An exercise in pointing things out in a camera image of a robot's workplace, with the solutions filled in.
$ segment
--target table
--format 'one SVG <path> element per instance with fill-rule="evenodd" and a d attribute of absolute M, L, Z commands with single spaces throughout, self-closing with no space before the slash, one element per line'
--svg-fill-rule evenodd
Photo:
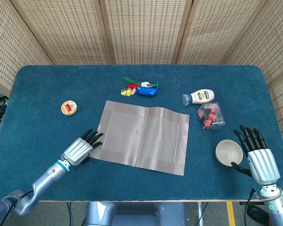
<path fill-rule="evenodd" d="M 122 77 L 159 82 L 156 97 L 124 97 Z M 226 125 L 201 130 L 199 105 L 184 106 L 182 93 L 212 89 Z M 74 100 L 73 116 L 60 107 Z M 87 129 L 96 129 L 106 100 L 159 106 L 190 115 L 184 176 L 101 160 L 71 167 L 43 201 L 245 200 L 252 178 L 220 164 L 215 147 L 238 142 L 240 124 L 258 128 L 274 153 L 283 189 L 283 140 L 261 70 L 237 65 L 79 65 L 25 66 L 16 76 L 0 133 L 0 199 L 25 191 Z M 246 158 L 241 166 L 248 167 Z"/>

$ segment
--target white bottle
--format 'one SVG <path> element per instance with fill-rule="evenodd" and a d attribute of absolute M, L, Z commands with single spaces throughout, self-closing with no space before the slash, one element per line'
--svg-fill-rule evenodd
<path fill-rule="evenodd" d="M 214 92 L 210 89 L 200 89 L 191 94 L 183 94 L 183 105 L 204 104 L 214 99 Z"/>

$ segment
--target robotic hand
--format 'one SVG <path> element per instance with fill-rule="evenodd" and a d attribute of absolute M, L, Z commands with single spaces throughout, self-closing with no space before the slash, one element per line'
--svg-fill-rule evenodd
<path fill-rule="evenodd" d="M 86 163 L 90 160 L 90 152 L 102 145 L 96 142 L 103 134 L 97 135 L 97 131 L 92 133 L 88 130 L 81 137 L 75 140 L 61 155 L 61 160 L 56 161 L 48 170 L 33 183 L 33 196 L 28 195 L 23 190 L 18 189 L 0 200 L 0 221 L 4 219 L 12 208 L 20 216 L 29 214 L 39 199 L 47 190 L 58 182 L 69 172 L 70 166 Z"/>
<path fill-rule="evenodd" d="M 265 140 L 257 129 L 245 128 L 240 125 L 244 136 L 238 131 L 234 133 L 239 138 L 244 153 L 248 159 L 250 169 L 241 168 L 235 162 L 232 166 L 240 173 L 253 177 L 261 185 L 262 199 L 256 197 L 268 206 L 268 214 L 274 226 L 283 226 L 283 190 L 276 185 L 280 173 L 275 163 L 273 153 L 267 148 Z"/>

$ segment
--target bottle label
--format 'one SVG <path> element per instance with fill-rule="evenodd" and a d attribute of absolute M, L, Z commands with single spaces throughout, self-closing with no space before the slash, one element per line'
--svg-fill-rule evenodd
<path fill-rule="evenodd" d="M 209 94 L 208 94 L 207 91 L 201 91 L 201 92 L 199 92 L 197 94 L 198 94 L 199 100 L 202 100 L 202 99 L 208 100 L 209 99 Z"/>

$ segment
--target bowl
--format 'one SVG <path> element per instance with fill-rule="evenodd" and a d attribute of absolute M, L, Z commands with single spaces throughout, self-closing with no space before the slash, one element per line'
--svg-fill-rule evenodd
<path fill-rule="evenodd" d="M 232 140 L 222 140 L 215 149 L 218 161 L 225 166 L 232 166 L 231 162 L 239 164 L 243 158 L 241 147 Z"/>

